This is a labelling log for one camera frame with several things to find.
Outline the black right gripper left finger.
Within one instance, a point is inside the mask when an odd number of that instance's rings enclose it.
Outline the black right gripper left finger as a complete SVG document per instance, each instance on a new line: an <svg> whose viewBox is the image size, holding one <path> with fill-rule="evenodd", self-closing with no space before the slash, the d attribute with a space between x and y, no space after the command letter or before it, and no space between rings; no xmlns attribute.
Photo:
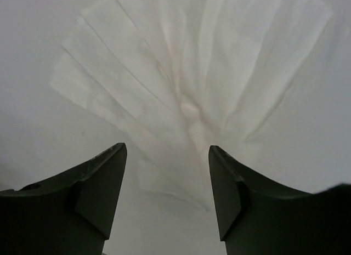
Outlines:
<svg viewBox="0 0 351 255"><path fill-rule="evenodd" d="M1 254L102 254L127 160L118 143L53 177L1 192Z"/></svg>

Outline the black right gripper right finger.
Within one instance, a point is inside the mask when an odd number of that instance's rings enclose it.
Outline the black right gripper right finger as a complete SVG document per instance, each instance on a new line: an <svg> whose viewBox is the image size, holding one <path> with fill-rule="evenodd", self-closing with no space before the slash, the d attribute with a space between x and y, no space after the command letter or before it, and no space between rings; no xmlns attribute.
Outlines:
<svg viewBox="0 0 351 255"><path fill-rule="evenodd" d="M350 185L299 191L214 145L208 160L227 254L350 254Z"/></svg>

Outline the white pleated skirt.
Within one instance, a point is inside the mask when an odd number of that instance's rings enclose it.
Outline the white pleated skirt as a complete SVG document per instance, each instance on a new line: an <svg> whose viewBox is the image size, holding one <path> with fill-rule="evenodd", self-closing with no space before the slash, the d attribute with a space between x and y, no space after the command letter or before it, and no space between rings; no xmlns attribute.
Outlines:
<svg viewBox="0 0 351 255"><path fill-rule="evenodd" d="M324 0L97 0L50 85L137 147L143 190L211 210L210 146L257 165L277 109L326 75L348 32Z"/></svg>

